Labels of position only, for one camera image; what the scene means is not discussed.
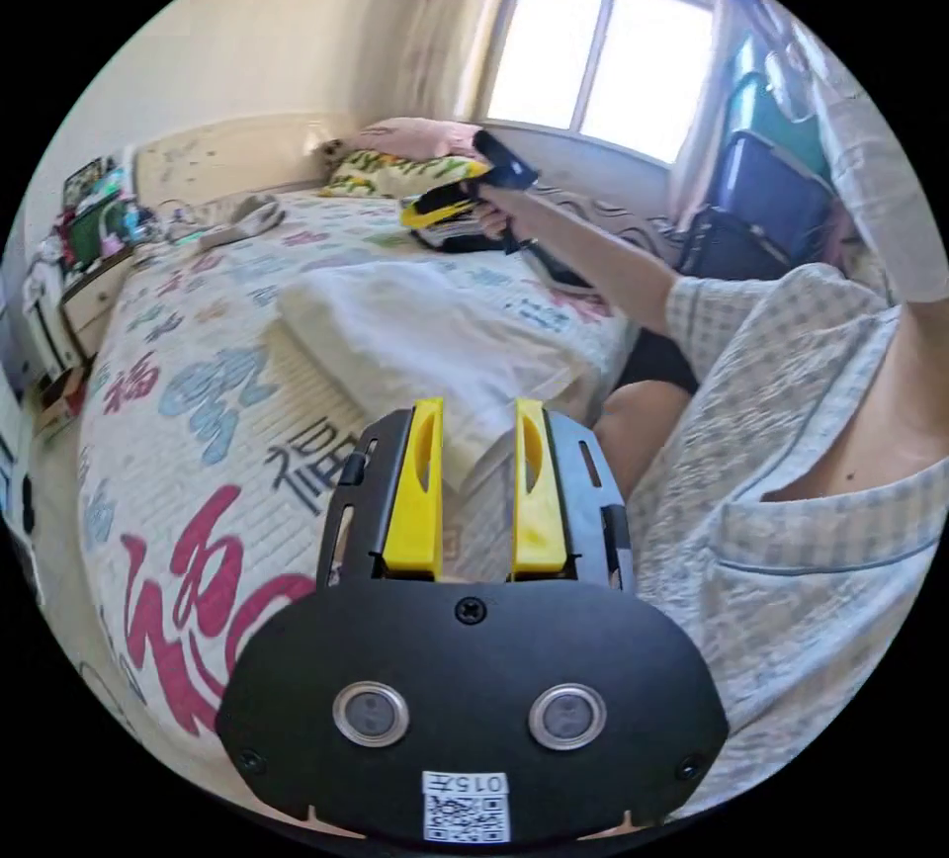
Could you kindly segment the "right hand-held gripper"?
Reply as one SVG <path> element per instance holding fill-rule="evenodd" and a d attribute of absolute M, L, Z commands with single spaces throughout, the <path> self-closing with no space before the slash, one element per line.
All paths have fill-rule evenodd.
<path fill-rule="evenodd" d="M 483 181 L 483 175 L 468 177 L 427 191 L 403 206 L 401 224 L 424 248 L 442 254 L 523 250 L 528 242 L 517 240 L 510 230 L 492 238 L 473 216 L 465 216 L 474 209 Z"/>

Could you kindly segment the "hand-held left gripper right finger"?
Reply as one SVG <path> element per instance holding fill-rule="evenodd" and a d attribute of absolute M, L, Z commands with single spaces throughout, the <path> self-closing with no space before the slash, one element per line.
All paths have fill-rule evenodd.
<path fill-rule="evenodd" d="M 520 398 L 515 412 L 511 571 L 561 573 L 567 562 L 556 454 L 544 405 Z"/>

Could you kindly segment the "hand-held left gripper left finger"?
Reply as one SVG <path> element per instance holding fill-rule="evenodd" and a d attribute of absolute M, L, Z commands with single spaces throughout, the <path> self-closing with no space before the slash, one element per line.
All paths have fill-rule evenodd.
<path fill-rule="evenodd" d="M 442 398 L 415 403 L 382 549 L 385 573 L 442 571 L 443 422 Z"/>

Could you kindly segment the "person's right hand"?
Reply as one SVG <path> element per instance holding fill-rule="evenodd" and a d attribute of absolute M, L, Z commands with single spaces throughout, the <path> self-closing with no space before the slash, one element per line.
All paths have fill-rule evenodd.
<path fill-rule="evenodd" d="M 533 239 L 538 206 L 527 193 L 485 188 L 479 194 L 474 215 L 482 230 L 500 237 L 509 230 L 518 242 Z"/>

